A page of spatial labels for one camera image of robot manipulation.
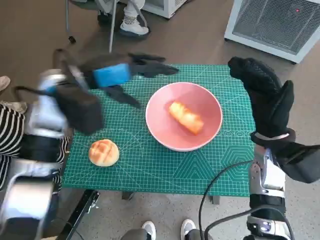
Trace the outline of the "bare left robot hand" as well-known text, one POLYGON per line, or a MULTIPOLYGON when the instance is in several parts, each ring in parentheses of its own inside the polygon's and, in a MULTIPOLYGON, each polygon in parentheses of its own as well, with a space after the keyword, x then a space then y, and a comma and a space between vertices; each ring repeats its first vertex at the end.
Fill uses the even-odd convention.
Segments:
POLYGON ((93 57, 80 65, 90 89, 103 90, 111 99, 137 109, 141 104, 125 92, 122 85, 134 76, 155 78, 158 75, 175 75, 176 67, 165 64, 165 58, 146 53, 111 53, 93 57))

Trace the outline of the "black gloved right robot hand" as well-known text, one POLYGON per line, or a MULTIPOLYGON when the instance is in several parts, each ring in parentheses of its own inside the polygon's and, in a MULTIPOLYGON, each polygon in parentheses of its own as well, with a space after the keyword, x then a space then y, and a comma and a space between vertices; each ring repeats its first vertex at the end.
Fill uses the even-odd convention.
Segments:
POLYGON ((254 58, 232 57, 228 61, 231 77, 242 81, 255 122, 255 134, 266 138, 284 137, 294 103, 294 84, 281 84, 272 68, 254 58))

